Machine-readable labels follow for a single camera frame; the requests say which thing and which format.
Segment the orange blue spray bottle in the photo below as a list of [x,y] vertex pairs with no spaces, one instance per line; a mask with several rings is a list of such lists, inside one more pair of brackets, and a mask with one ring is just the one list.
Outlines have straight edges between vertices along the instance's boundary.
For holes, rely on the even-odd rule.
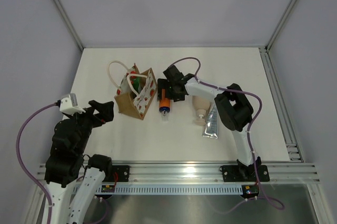
[[159,112],[161,114],[162,121],[169,120],[169,113],[171,112],[171,100],[166,98],[165,89],[161,90],[161,97],[159,99]]

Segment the green dish soap bottle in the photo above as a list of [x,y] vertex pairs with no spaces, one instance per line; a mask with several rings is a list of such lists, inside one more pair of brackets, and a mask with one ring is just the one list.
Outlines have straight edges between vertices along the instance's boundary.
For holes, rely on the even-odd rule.
[[136,91],[137,94],[139,94],[140,91],[141,91],[140,80],[141,80],[141,78],[138,77],[138,76],[131,76],[130,77],[132,87],[134,88],[134,90]]

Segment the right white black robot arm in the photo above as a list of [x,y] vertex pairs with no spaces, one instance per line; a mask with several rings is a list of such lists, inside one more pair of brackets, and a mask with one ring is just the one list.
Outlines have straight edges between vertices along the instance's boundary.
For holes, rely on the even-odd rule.
[[236,149],[236,177],[248,181],[257,177],[261,158],[255,152],[250,139],[250,129],[255,118],[247,95],[238,84],[226,88],[217,87],[197,78],[196,74],[183,75],[175,65],[169,66],[164,78],[157,80],[157,100],[167,98],[174,102],[184,101],[188,95],[200,97],[215,104],[222,124],[232,132]]

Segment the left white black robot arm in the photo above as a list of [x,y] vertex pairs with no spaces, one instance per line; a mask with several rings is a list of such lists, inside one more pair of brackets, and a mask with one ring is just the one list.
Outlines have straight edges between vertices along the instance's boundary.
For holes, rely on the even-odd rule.
[[43,223],[82,223],[98,185],[114,178],[112,159],[94,154],[88,161],[78,194],[71,197],[92,130],[114,118],[113,101],[91,100],[88,104],[89,107],[81,108],[69,97],[56,103],[67,118],[54,128],[50,156],[45,164],[47,202]]

